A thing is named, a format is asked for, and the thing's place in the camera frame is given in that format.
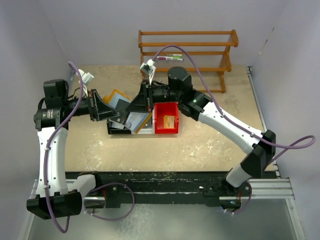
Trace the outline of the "orange leather card holder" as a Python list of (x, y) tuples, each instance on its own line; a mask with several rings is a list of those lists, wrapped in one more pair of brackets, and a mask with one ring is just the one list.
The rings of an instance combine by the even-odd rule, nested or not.
[[(111, 119), (108, 119), (112, 122), (117, 122), (120, 124), (125, 125), (125, 122), (128, 118), (128, 115), (130, 112), (126, 111), (126, 107), (131, 103), (130, 97), (125, 95), (124, 93), (120, 92), (117, 89), (114, 89), (112, 93), (109, 96), (104, 96), (102, 100), (108, 104), (110, 107), (116, 109), (118, 112), (120, 112), (120, 116), (113, 117)], [(131, 135), (136, 135), (140, 131), (140, 129), (144, 126), (144, 124), (149, 120), (149, 118), (152, 116), (151, 113), (148, 113), (148, 117), (145, 119), (143, 124), (140, 126), (137, 132), (132, 132)]]

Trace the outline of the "white card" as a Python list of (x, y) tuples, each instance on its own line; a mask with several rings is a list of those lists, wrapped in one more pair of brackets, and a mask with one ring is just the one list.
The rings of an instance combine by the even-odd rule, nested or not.
[(131, 132), (137, 132), (140, 126), (148, 117), (147, 112), (130, 112), (124, 126)]

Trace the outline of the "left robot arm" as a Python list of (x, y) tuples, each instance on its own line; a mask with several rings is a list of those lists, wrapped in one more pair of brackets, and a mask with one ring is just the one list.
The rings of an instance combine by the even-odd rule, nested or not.
[(79, 215), (83, 198), (103, 191), (101, 177), (95, 171), (81, 173), (68, 185), (65, 172), (65, 150), (69, 121), (73, 116), (89, 115), (92, 121), (119, 117), (120, 113), (104, 103), (95, 89), (87, 97), (69, 99), (69, 84), (63, 79), (45, 81), (44, 98), (33, 117), (40, 147), (39, 178), (35, 196), (26, 208), (41, 219)]

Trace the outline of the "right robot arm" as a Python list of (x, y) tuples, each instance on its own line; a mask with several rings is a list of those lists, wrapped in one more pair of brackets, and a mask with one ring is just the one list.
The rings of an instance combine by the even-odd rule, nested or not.
[(250, 127), (216, 106), (208, 95), (194, 89), (185, 68), (172, 67), (167, 75), (167, 84), (143, 80), (125, 110), (147, 113), (155, 104), (174, 102), (183, 115), (214, 128), (240, 147), (247, 156), (225, 176), (222, 190), (226, 195), (235, 195), (250, 178), (260, 178), (275, 155), (276, 134)]

